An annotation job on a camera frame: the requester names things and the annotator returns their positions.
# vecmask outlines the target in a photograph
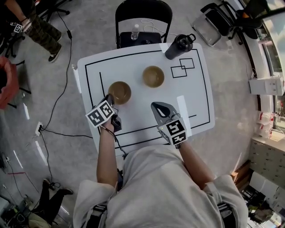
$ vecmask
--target camouflage pants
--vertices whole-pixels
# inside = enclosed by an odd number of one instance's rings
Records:
[[[31,13],[29,18],[32,22],[32,28],[26,34],[51,54],[56,54],[61,48],[61,45],[57,42],[61,37],[61,32],[39,18],[35,11]]]

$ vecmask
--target black shoe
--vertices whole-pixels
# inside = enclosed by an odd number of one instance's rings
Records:
[[[54,188],[54,183],[51,183],[48,179],[44,179],[43,180],[43,184],[47,184],[48,185],[48,187],[49,187],[49,189],[51,189],[51,190],[55,190],[55,188]]]
[[[64,194],[64,195],[73,195],[73,191],[70,190],[69,188],[61,188],[58,191],[61,191],[61,193]]]
[[[62,49],[62,47],[59,49],[59,51],[58,51],[56,54],[50,55],[50,57],[49,57],[49,62],[54,62],[54,61],[56,61],[56,59],[57,59],[57,57],[58,57],[58,55],[59,55],[61,49]]]

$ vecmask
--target pants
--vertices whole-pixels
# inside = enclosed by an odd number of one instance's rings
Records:
[[[64,194],[62,193],[62,190],[58,190],[57,193],[49,199],[49,185],[44,182],[43,190],[41,191],[40,204],[36,209],[32,210],[32,213],[43,218],[51,225],[59,212],[63,197]]]
[[[32,28],[26,34],[51,54],[56,54],[61,48],[57,40],[61,37],[61,32],[48,22],[39,18],[35,11],[30,14]]]

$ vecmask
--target bowl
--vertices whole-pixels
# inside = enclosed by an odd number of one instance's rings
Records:
[[[157,66],[148,66],[142,73],[144,83],[151,87],[157,88],[162,85],[164,81],[164,73]]]
[[[113,95],[116,105],[127,103],[132,94],[129,85],[123,81],[116,81],[110,85],[108,93]]]

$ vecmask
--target person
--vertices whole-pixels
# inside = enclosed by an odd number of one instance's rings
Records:
[[[72,190],[61,188],[49,199],[49,189],[55,190],[54,183],[50,183],[48,179],[44,179],[39,206],[33,209],[28,216],[28,225],[30,228],[50,228],[59,212],[63,197],[73,194]]]
[[[103,126],[114,131],[110,121]],[[248,209],[231,176],[215,179],[187,141],[179,150],[158,145],[129,153],[118,193],[117,180],[114,138],[101,128],[97,182],[80,184],[74,228],[247,226]]]
[[[49,62],[54,62],[62,48],[59,43],[61,32],[39,18],[35,10],[35,1],[0,0],[0,3],[4,5],[1,12],[4,12],[7,20],[14,20],[14,22],[21,23],[23,25],[23,32],[34,42],[49,51]]]

